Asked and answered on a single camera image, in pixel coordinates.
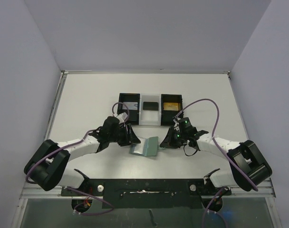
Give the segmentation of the green leather card holder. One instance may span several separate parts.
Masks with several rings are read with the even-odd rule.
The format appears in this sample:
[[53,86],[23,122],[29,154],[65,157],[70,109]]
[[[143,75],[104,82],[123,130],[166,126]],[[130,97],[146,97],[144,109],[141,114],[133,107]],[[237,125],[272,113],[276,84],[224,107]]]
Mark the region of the green leather card holder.
[[130,154],[137,155],[141,157],[155,157],[158,152],[164,150],[165,148],[160,147],[159,137],[154,136],[150,138],[140,137],[140,144],[131,146]]

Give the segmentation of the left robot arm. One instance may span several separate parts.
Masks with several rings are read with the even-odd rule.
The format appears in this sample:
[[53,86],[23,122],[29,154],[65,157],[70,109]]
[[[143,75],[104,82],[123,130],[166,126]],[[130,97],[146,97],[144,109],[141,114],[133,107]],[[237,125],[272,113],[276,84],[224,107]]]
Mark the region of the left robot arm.
[[131,124],[120,117],[109,116],[103,125],[89,130],[81,139],[67,142],[45,140],[24,168],[26,182],[49,191],[55,186],[80,188],[88,179],[80,170],[67,164],[87,154],[99,153],[111,143],[120,147],[140,144]]

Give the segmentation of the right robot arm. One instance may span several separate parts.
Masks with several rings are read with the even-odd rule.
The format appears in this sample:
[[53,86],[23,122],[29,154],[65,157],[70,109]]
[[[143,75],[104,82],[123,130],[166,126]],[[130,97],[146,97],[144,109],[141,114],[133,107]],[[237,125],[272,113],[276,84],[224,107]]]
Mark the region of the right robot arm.
[[187,117],[169,127],[160,147],[177,149],[186,145],[196,152],[209,152],[229,162],[229,169],[215,168],[204,176],[215,188],[239,186],[244,191],[251,191],[273,174],[253,141],[234,142],[214,137],[206,130],[197,130]]

